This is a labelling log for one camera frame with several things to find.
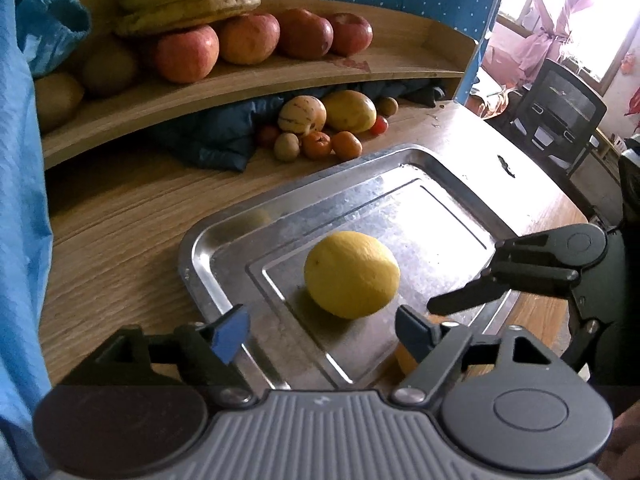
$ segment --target red tomato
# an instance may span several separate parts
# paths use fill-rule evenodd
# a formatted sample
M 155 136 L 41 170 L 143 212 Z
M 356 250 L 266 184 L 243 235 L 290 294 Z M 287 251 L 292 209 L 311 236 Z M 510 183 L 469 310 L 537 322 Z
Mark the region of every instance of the red tomato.
M 389 127 L 389 121 L 387 121 L 382 115 L 379 115 L 376 119 L 376 123 L 371 127 L 369 133 L 371 135 L 382 135 Z

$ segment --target yellow citrus fruit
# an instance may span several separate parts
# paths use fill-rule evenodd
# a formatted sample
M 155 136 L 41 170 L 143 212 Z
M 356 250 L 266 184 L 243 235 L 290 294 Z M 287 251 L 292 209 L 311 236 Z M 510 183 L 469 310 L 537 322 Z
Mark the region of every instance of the yellow citrus fruit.
M 321 240 L 306 257 L 305 283 L 324 310 L 344 319 L 370 316 L 400 286 L 393 253 L 374 237 L 341 231 Z

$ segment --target metal tray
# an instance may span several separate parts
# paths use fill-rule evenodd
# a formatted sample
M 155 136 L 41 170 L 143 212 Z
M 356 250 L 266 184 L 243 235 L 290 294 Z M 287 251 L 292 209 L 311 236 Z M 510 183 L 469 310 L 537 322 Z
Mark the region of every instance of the metal tray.
M 308 251 L 339 230 L 378 238 L 401 268 L 392 303 L 351 322 L 317 307 L 303 279 Z M 249 307 L 251 337 L 236 366 L 254 390 L 362 388 L 393 358 L 396 308 L 424 312 L 431 296 L 476 277 L 495 242 L 513 236 L 433 153 L 406 144 L 201 220 L 182 240 L 179 272 L 207 321 L 233 304 Z M 510 292 L 457 320 L 495 333 L 515 297 Z

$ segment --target black mesh chair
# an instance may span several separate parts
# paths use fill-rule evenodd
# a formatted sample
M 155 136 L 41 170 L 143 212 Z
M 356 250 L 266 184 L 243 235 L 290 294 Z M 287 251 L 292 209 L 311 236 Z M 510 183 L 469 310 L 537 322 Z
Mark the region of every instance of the black mesh chair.
M 577 75 L 545 59 L 507 137 L 543 169 L 571 176 L 597 146 L 591 138 L 606 111 L 600 96 Z

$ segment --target wooden desk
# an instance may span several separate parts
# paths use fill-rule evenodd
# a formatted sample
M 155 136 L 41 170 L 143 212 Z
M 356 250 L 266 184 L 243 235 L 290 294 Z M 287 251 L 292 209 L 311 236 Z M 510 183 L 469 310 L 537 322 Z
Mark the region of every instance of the wooden desk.
M 369 153 L 403 142 L 437 153 L 518 234 L 584 221 L 540 168 L 461 105 L 403 105 L 388 132 L 364 146 Z M 335 163 L 280 164 L 259 151 L 243 174 L 203 171 L 148 144 L 131 134 L 47 171 L 55 238 L 40 339 L 54 383 L 123 324 L 163 333 L 199 320 L 177 273 L 184 233 L 215 211 Z M 565 312 L 565 301 L 523 295 L 508 323 L 551 344 Z

